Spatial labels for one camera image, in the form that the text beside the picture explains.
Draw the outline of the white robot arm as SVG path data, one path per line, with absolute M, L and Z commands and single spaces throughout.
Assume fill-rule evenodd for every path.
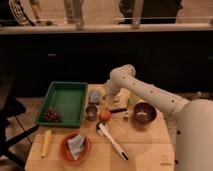
M 213 101 L 189 101 L 142 82 L 135 74 L 131 64 L 113 69 L 106 93 L 116 96 L 125 88 L 176 121 L 174 171 L 213 171 Z

